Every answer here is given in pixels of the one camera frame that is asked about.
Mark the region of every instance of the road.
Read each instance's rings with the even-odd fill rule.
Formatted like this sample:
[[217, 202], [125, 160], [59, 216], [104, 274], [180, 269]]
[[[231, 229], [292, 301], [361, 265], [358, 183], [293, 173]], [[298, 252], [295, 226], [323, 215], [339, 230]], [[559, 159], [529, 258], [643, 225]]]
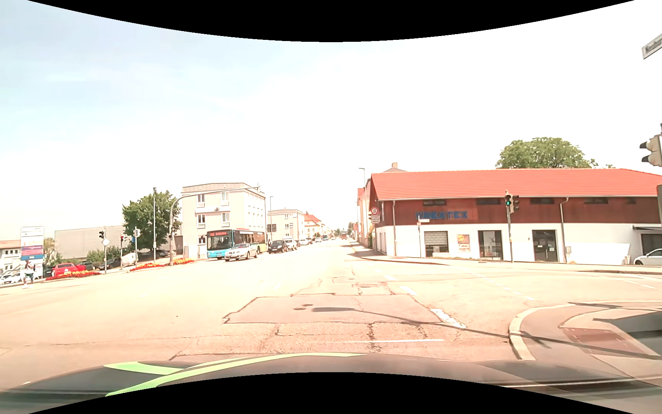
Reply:
[[514, 360], [510, 321], [662, 301], [662, 277], [366, 260], [347, 241], [0, 289], [0, 390], [113, 362], [288, 352]]

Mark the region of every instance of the store sign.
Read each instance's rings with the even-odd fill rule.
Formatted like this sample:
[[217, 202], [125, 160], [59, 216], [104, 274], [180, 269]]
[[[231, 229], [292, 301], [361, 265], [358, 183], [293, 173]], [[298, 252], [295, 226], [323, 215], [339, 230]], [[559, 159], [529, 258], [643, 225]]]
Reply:
[[447, 219], [469, 219], [469, 212], [418, 212], [416, 213], [416, 220], [430, 219], [430, 220], [447, 220]]

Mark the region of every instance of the traffic light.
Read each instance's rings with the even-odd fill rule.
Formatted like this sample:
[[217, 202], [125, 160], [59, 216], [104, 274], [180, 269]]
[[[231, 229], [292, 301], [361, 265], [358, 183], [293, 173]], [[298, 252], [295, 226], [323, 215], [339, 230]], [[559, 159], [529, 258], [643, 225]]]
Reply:
[[650, 155], [645, 155], [642, 159], [644, 163], [650, 163], [654, 166], [662, 166], [662, 148], [660, 147], [660, 134], [650, 138], [648, 141], [640, 144], [641, 150], [650, 151]]

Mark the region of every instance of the white car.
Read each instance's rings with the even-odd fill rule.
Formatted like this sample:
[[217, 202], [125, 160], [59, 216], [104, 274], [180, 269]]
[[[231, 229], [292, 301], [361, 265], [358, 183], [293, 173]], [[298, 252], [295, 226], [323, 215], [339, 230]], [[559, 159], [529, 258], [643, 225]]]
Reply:
[[231, 259], [246, 260], [252, 257], [257, 257], [257, 248], [255, 248], [253, 245], [249, 243], [242, 243], [240, 245], [235, 245], [233, 248], [229, 249], [229, 251], [226, 252], [226, 256], [224, 256], [224, 260], [225, 261], [229, 261]]
[[288, 250], [298, 250], [298, 244], [295, 240], [283, 240], [288, 245]]
[[662, 266], [662, 249], [656, 249], [645, 256], [635, 258], [636, 265]]

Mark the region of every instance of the blue bus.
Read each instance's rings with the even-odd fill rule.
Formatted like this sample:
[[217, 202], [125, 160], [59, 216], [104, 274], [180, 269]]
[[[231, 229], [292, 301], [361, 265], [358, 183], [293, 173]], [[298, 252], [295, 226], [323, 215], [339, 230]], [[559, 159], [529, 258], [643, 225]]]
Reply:
[[229, 249], [242, 243], [253, 245], [257, 249], [257, 253], [267, 251], [264, 232], [248, 228], [225, 228], [206, 233], [206, 257], [224, 259]]

